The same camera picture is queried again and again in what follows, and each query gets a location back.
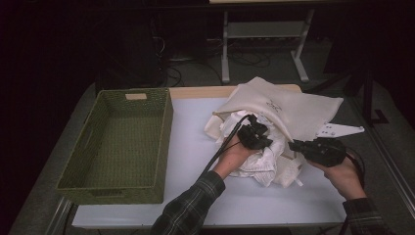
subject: right hand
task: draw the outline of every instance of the right hand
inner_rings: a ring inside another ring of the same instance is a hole
[[[346,200],[367,197],[360,184],[357,170],[350,159],[345,158],[341,164],[332,167],[325,167],[312,161],[308,161],[308,163],[323,170],[324,176],[332,182]]]

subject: white table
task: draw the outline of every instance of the white table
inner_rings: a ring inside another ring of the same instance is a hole
[[[299,90],[293,85],[286,87]],[[233,87],[171,89],[174,116],[163,204],[79,206],[72,225],[91,229],[150,227],[165,204],[195,182],[216,152],[214,141],[204,134],[204,126],[232,90]],[[299,179],[302,187],[293,183],[288,188],[276,184],[265,188],[253,178],[228,177],[226,190],[210,208],[205,226],[328,225],[344,221],[344,199],[322,171],[306,165]]]

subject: motion capture device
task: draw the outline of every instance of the motion capture device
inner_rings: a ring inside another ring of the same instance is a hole
[[[243,125],[237,133],[241,143],[246,148],[252,150],[269,147],[272,144],[272,140],[266,138],[264,135],[268,131],[266,125],[258,123],[254,115],[249,115],[248,120],[251,124]]]
[[[288,143],[292,151],[300,152],[307,160],[331,167],[340,165],[347,156],[346,146],[335,138],[316,138],[313,141]]]
[[[248,125],[242,125],[242,122],[245,119],[248,119],[250,121],[250,124]],[[228,148],[226,147],[231,139],[235,136],[235,134],[238,135],[240,142],[242,145],[244,145],[248,149],[252,150],[260,150],[265,147],[269,147],[272,144],[272,140],[267,139],[264,135],[268,131],[268,127],[266,125],[258,123],[256,121],[255,115],[246,115],[241,118],[241,120],[236,123],[235,127],[232,129],[231,133],[227,137],[225,141],[223,141],[222,145],[220,146],[219,150],[216,152],[216,154],[211,158],[210,162],[208,162],[207,166],[205,167],[202,174],[199,176],[199,178],[208,172],[208,170],[211,168],[213,163],[219,158],[221,154],[223,154]]]

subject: plaid sleeve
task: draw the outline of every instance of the plaid sleeve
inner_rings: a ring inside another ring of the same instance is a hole
[[[355,234],[394,234],[377,211],[372,200],[367,198],[349,200],[343,203],[350,230]]]
[[[198,234],[210,206],[225,190],[214,171],[202,176],[190,189],[168,203],[152,226],[151,234]]]

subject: green wicker basket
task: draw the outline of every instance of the green wicker basket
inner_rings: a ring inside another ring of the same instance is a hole
[[[101,91],[58,192],[79,205],[162,203],[172,119],[166,88]]]

